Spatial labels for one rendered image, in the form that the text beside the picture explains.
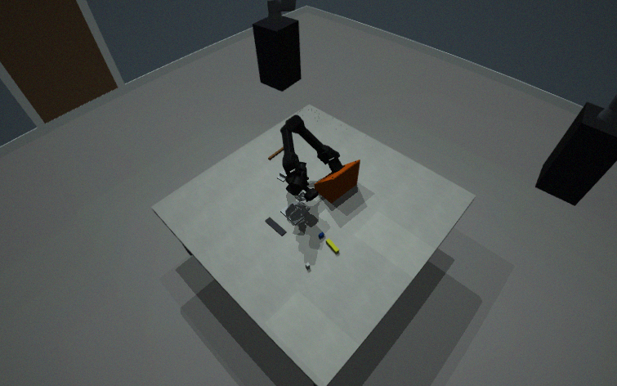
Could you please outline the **yellow rectangular block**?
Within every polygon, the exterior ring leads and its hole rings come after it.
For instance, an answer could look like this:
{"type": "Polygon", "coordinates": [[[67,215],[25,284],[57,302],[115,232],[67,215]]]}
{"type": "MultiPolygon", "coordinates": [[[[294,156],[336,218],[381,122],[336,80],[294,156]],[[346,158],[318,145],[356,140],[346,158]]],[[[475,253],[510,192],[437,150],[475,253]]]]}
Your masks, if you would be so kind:
{"type": "Polygon", "coordinates": [[[327,245],[331,248],[331,250],[332,250],[335,254],[339,253],[339,249],[338,249],[338,247],[337,247],[337,246],[336,246],[336,245],[335,245],[335,244],[334,244],[334,243],[333,243],[330,239],[327,239],[327,240],[326,240],[326,244],[327,244],[327,245]]]}

